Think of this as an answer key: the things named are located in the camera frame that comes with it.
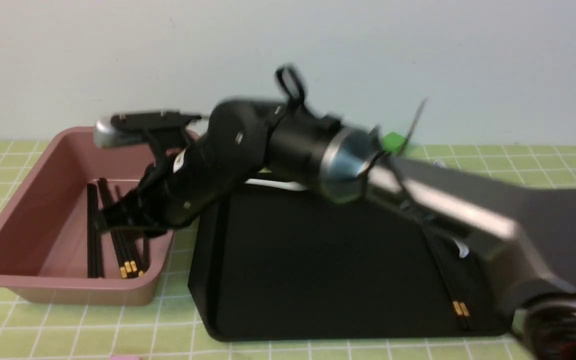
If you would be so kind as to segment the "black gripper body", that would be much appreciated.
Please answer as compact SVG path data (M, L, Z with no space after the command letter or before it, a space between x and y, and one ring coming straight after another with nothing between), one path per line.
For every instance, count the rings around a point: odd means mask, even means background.
M249 177L249 137L242 131L204 135L178 159L162 179L137 192L134 227L185 227L201 210L242 184Z

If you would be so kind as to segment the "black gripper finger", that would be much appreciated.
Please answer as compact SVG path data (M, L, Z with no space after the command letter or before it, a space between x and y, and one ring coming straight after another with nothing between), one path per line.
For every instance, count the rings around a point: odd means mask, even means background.
M98 234L110 231L132 231L155 238L169 231L160 214L142 202L139 193L126 193L115 203L100 209L95 215Z

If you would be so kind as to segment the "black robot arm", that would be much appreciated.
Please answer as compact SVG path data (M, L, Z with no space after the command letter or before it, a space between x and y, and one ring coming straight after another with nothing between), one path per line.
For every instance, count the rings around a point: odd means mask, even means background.
M537 360L576 360L576 188L510 184L389 152L378 129L315 115L297 69L276 69L284 101L229 98L206 117L121 112L96 122L100 149L149 146L153 167L136 189L97 216L102 233L165 232L267 169L336 204L365 199L443 237L487 266L495 308L525 310L512 335Z

